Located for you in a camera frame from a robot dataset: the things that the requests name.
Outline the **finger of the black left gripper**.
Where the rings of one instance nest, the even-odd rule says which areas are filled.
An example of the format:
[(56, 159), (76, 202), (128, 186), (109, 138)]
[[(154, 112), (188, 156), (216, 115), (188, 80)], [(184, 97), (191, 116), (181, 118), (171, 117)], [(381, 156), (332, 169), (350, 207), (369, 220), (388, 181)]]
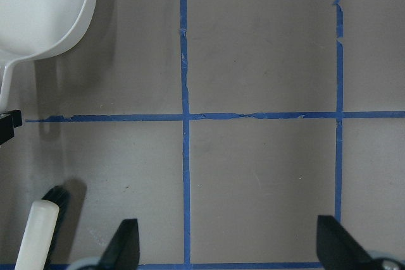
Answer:
[(22, 112), (12, 110), (1, 113), (0, 119), (0, 145), (3, 145), (15, 136), (15, 128), (22, 126)]

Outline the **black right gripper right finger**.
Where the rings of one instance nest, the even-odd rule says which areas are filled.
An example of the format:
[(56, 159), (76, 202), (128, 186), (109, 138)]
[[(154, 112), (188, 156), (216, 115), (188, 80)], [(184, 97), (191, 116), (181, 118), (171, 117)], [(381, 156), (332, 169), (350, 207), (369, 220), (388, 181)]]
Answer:
[(319, 215), (316, 223), (316, 254), (324, 269), (398, 269), (399, 261), (372, 257), (333, 217)]

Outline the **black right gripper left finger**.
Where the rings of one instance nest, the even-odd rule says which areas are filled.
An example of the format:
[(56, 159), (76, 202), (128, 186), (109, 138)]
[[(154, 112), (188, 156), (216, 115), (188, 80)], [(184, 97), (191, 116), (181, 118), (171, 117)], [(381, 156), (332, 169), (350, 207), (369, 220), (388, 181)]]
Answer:
[(139, 226), (137, 219), (124, 219), (107, 249), (104, 251), (96, 269), (133, 269), (140, 261)]

